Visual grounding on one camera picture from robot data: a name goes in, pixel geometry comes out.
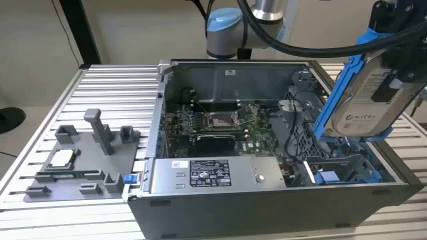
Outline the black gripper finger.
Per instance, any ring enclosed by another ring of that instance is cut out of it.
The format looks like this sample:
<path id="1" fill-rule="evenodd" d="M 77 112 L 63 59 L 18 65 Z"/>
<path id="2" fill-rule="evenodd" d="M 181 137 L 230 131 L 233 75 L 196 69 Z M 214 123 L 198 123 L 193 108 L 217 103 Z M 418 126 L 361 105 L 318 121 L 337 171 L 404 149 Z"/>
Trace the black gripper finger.
<path id="1" fill-rule="evenodd" d="M 389 102 L 401 87 L 401 81 L 397 79 L 397 72 L 390 71 L 381 84 L 378 85 L 376 91 L 370 96 L 373 102 Z"/>

